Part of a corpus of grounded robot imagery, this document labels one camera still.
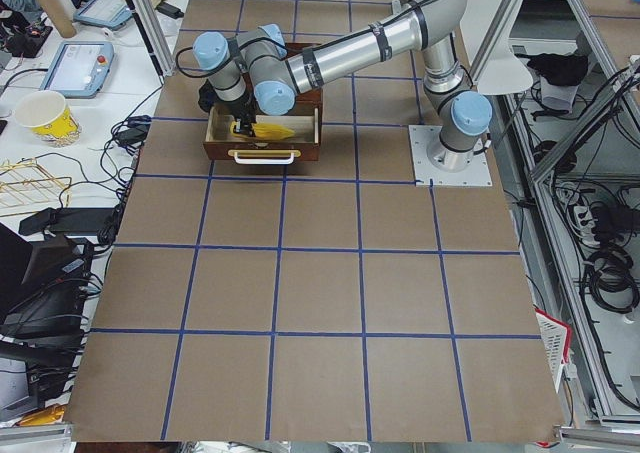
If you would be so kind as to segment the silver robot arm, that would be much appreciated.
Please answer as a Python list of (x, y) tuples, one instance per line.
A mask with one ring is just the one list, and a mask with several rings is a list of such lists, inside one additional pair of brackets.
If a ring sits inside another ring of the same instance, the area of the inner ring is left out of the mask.
[(254, 150), (268, 151), (271, 161), (292, 163), (295, 154), (280, 154), (274, 147), (293, 139), (293, 131), (258, 123), (259, 113), (282, 118), (305, 93), (402, 53), (418, 51), (425, 64), (425, 94), (442, 121), (438, 136), (427, 147), (427, 158), (447, 173), (465, 170), (492, 117), (488, 99), (472, 89), (455, 52), (453, 33), (468, 0), (400, 2), (401, 9), (395, 14), (296, 53), (288, 52), (275, 24), (232, 38), (219, 32), (200, 34), (192, 53), (206, 81), (203, 88), (233, 118), (229, 134)]

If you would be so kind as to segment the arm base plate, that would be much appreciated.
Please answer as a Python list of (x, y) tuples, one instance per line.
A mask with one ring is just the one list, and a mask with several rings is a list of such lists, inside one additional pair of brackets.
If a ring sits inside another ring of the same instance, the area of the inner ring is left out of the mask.
[(417, 186), (492, 186), (491, 173), (480, 137), (470, 151), (457, 153), (446, 150), (440, 144), (440, 126), (410, 125), (408, 130)]

